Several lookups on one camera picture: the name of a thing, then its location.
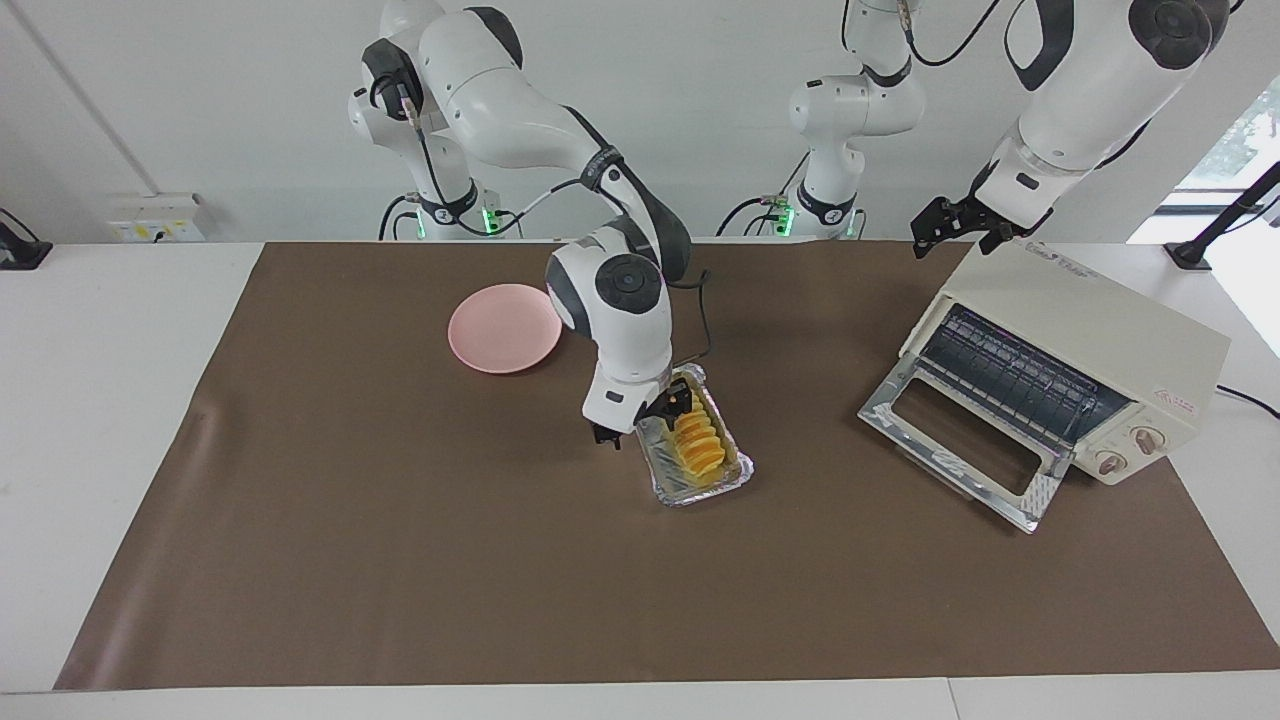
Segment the aluminum foil tray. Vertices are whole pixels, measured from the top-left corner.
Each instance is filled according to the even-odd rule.
[[[645,462],[649,464],[654,495],[668,507],[684,507],[746,484],[755,473],[755,464],[739,450],[737,442],[728,432],[716,400],[707,389],[707,370],[700,365],[681,365],[673,370],[671,379],[672,382],[684,379],[701,400],[724,446],[724,465],[712,475],[694,477],[680,462],[667,423],[659,418],[645,418],[636,425],[636,438],[644,451]]]

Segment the white wall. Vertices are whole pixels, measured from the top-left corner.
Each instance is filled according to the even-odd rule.
[[[739,200],[776,191],[799,160],[791,90],[858,70],[840,49],[840,0],[494,1],[521,33],[531,81],[591,118],[695,234],[714,232]],[[1082,13],[1115,1],[1080,0]],[[1023,108],[1000,40],[1015,3],[1005,5],[960,60],[919,68],[931,99],[922,127],[863,143],[868,236],[905,237],[933,196],[963,195]],[[100,241],[105,196],[145,190],[150,177],[165,192],[201,193],[215,240],[371,237],[387,200],[410,187],[399,161],[364,145],[346,118],[380,6],[0,0],[0,202],[55,240]],[[950,51],[984,6],[934,0],[918,26],[922,50]],[[142,176],[84,117],[15,8]],[[1280,74],[1277,27],[1280,4],[1248,0],[1192,86],[1123,163],[1059,205],[1042,237],[1125,240]],[[476,174],[508,206],[564,177]],[[525,227],[580,234],[607,215],[573,191]]]

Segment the electrical outlet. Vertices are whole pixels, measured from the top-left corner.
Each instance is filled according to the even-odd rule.
[[[120,242],[205,242],[195,195],[118,196],[110,225]]]

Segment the pink plate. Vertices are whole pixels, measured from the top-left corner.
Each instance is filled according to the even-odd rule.
[[[527,284],[495,284],[453,311],[449,347],[458,360],[481,373],[518,373],[556,350],[561,327],[547,292]]]

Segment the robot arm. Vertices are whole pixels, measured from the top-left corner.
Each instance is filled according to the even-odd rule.
[[[639,252],[678,281],[689,266],[684,223],[640,182],[617,147],[580,113],[548,100],[521,72],[520,41],[492,8],[448,13],[426,26],[419,73],[458,142],[499,168],[563,168],[641,229]]]
[[[374,97],[367,101],[380,100],[388,122],[404,128],[392,128],[399,131],[397,150],[406,159],[422,159],[421,167],[410,160],[420,187],[425,178],[428,190],[439,181],[445,197],[465,191],[471,186],[465,158],[500,168],[563,168],[621,213],[557,250],[547,272],[561,319],[599,347],[582,406],[596,441],[616,442],[649,415],[669,419],[673,411],[687,411],[689,398],[671,389],[667,295],[667,282],[682,278],[689,266],[691,242],[684,223],[586,118],[529,83],[521,72],[520,40],[500,12],[445,13],[434,0],[393,0],[383,33],[399,53],[383,46],[392,61],[372,58],[374,65],[388,69],[371,73],[375,82],[367,95]],[[366,51],[366,65],[371,53],[380,54],[375,47]],[[407,67],[403,58],[411,58]],[[439,138],[428,145],[425,131],[444,127],[453,131],[456,146],[438,145]],[[406,131],[417,145],[416,155],[406,150]],[[452,187],[445,187],[442,170],[451,173]]]
[[[1015,15],[1011,28],[1024,32],[1006,38],[1030,105],[968,197],[938,197],[911,223],[918,258],[972,232],[987,233],[984,252],[1032,234],[1187,85],[1230,14],[1228,0],[1125,0],[1096,32],[1076,36],[1073,0],[1036,0],[1028,13],[1032,5],[1039,22]]]
[[[906,0],[908,17],[923,0]],[[911,74],[897,0],[856,0],[845,45],[863,61],[856,76],[808,82],[791,96],[791,124],[809,141],[809,168],[788,191],[792,233],[838,237],[852,220],[865,159],[855,137],[897,135],[924,115],[924,90]]]
[[[434,131],[448,126],[439,108],[428,106],[430,97],[424,95],[421,79],[413,69],[412,54],[417,51],[417,38],[439,14],[443,10],[431,3],[396,0],[384,8],[381,38],[365,50],[365,85],[347,101],[347,114],[365,140],[394,151],[408,165],[417,188],[419,217],[428,237],[465,240],[474,234],[463,224],[492,229],[488,218],[497,210],[498,200],[471,178],[461,146],[435,135]],[[411,99],[412,108],[403,106],[402,92]],[[425,142],[434,159],[435,182],[419,143],[415,127],[419,122],[426,124],[429,133]]]

